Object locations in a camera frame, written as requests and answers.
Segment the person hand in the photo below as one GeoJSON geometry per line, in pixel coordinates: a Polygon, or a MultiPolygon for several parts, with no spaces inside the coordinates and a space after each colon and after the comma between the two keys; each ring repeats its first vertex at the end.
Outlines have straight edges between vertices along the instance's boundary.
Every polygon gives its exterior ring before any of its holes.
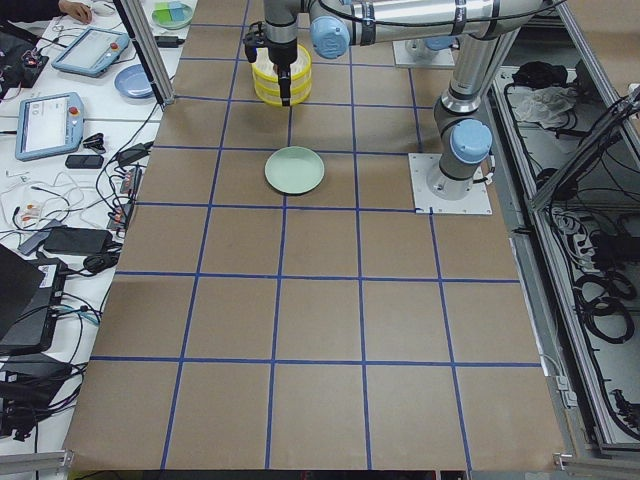
{"type": "Polygon", "coordinates": [[[82,24],[87,25],[92,22],[92,9],[90,6],[83,2],[59,0],[58,8],[62,14],[70,16],[71,18],[81,22],[82,24]]]}

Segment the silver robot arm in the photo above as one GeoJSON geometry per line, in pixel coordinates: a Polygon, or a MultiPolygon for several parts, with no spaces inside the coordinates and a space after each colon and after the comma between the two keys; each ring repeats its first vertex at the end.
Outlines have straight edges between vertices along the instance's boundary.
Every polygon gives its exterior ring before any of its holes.
{"type": "Polygon", "coordinates": [[[443,153],[430,173],[438,193],[468,187],[491,149],[489,129],[474,114],[518,30],[550,1],[266,1],[264,18],[243,43],[249,62],[266,49],[275,66],[280,100],[291,100],[298,17],[308,15],[313,47],[336,59],[352,46],[457,37],[460,50],[447,89],[434,108],[443,153]]]}

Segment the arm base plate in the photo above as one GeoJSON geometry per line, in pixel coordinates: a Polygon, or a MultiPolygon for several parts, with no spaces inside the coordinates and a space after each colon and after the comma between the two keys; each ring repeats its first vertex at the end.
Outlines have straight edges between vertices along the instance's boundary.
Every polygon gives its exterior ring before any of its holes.
{"type": "Polygon", "coordinates": [[[440,154],[408,155],[414,210],[436,215],[491,215],[493,213],[482,168],[471,179],[457,181],[444,176],[440,154]]]}
{"type": "Polygon", "coordinates": [[[452,70],[458,41],[456,37],[431,37],[394,41],[392,46],[397,67],[452,70]]]}

